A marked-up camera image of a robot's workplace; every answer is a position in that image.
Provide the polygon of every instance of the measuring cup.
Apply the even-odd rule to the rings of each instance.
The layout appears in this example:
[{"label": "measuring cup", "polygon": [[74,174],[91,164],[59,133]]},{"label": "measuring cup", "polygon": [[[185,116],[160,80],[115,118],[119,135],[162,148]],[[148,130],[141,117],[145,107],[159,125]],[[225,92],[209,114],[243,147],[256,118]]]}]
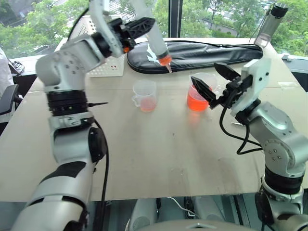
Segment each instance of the measuring cup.
[{"label": "measuring cup", "polygon": [[143,112],[153,111],[156,107],[156,83],[142,79],[134,83],[133,91],[135,95],[131,98],[136,107],[140,107]]},{"label": "measuring cup", "polygon": [[203,80],[203,82],[206,83],[212,91],[215,91],[217,88],[217,79],[214,75],[204,72],[189,75],[190,85],[187,93],[187,105],[190,109],[200,112],[208,107],[208,101],[206,101],[197,92],[196,88],[194,87],[191,81],[192,76]]}]

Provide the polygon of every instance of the black chair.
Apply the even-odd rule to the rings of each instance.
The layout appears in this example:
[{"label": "black chair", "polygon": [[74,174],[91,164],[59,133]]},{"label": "black chair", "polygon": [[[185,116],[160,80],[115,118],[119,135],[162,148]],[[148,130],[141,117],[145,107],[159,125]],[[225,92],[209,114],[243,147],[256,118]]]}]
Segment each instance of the black chair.
[{"label": "black chair", "polygon": [[9,123],[13,106],[16,109],[22,101],[17,94],[18,87],[18,84],[8,86],[0,98],[0,135]]}]

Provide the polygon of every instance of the table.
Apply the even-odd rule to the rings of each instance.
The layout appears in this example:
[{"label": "table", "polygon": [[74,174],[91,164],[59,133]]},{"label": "table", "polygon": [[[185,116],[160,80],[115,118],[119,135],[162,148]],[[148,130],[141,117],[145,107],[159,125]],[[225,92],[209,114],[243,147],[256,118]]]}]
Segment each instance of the table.
[{"label": "table", "polygon": [[[247,42],[232,38],[197,40]],[[260,99],[283,109],[295,128],[308,136],[306,93],[272,46],[265,49],[264,55],[272,58],[272,71],[269,86]],[[243,65],[232,66],[240,70]],[[126,64],[123,77],[86,79],[88,101],[109,102],[91,108],[110,150],[106,200],[251,193],[259,189],[264,174],[263,153],[236,155],[241,142],[220,130],[221,108],[202,113],[187,108],[188,74],[197,72],[215,70],[144,75]],[[141,112],[131,101],[132,84],[142,78],[157,82],[158,104],[151,113]],[[218,76],[218,83],[224,86],[226,81]],[[40,84],[35,81],[0,138],[0,201],[27,201],[41,179],[56,169],[47,122],[50,113]],[[235,119],[227,113],[226,129],[243,136],[244,128],[231,124],[232,121]],[[92,200],[100,200],[104,166],[102,160],[93,176]]]}]

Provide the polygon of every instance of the black bag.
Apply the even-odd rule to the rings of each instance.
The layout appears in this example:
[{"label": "black bag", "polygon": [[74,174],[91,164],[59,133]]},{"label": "black bag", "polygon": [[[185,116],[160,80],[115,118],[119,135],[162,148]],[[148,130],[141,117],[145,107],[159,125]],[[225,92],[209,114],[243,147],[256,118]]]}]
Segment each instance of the black bag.
[{"label": "black bag", "polygon": [[[216,62],[248,62],[263,56],[262,49],[255,45],[220,45],[193,41],[167,41],[166,44],[172,56],[173,72],[212,67]],[[156,55],[149,49],[148,42],[139,43],[128,52],[127,62],[133,70],[140,73],[168,73],[166,67],[159,64]]]}]

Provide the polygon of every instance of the red liquid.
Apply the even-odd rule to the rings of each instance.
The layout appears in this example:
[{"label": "red liquid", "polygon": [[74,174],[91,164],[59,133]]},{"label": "red liquid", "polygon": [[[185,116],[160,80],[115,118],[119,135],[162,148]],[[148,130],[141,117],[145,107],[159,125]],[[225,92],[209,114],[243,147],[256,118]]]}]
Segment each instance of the red liquid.
[{"label": "red liquid", "polygon": [[194,111],[203,111],[208,107],[208,101],[200,101],[194,99],[190,94],[187,94],[187,105],[190,109]]},{"label": "red liquid", "polygon": [[140,102],[140,109],[143,112],[151,112],[156,107],[156,99],[155,98],[145,98]]}]

